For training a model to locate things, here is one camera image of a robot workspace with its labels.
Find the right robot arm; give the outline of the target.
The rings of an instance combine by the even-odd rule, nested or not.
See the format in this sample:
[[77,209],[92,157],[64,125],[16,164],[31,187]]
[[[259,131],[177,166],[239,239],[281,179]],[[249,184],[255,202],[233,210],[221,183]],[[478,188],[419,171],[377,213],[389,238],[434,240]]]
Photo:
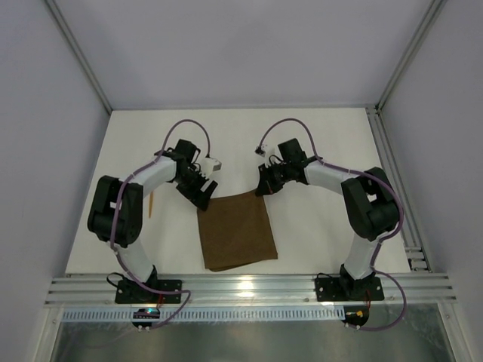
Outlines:
[[315,278],[319,302],[382,301],[385,296],[374,270],[384,237],[398,226],[401,212],[385,172],[373,167],[364,173],[344,171],[309,157],[298,140],[279,144],[278,151],[258,146],[256,195],[274,195],[291,181],[318,186],[341,195],[354,238],[337,276],[320,273]]

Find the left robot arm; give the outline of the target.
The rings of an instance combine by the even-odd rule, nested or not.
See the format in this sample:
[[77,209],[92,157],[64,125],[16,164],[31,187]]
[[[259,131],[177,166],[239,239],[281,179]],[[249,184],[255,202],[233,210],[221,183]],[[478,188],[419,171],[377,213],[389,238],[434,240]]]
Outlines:
[[124,179],[102,176],[98,180],[87,226],[109,245],[123,269],[116,287],[118,303],[153,302],[157,296],[180,293],[179,287],[170,288],[158,279],[156,267],[143,249],[143,202],[159,186],[173,183],[185,199],[206,211],[217,187],[210,177],[222,164],[210,155],[198,160],[199,153],[190,141],[179,140]]

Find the brown cloth napkin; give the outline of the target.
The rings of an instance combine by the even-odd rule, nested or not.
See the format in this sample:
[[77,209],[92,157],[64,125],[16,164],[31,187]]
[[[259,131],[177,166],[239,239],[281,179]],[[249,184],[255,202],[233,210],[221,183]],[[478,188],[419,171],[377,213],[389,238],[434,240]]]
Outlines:
[[265,201],[254,190],[211,199],[197,220],[204,266],[212,272],[278,258]]

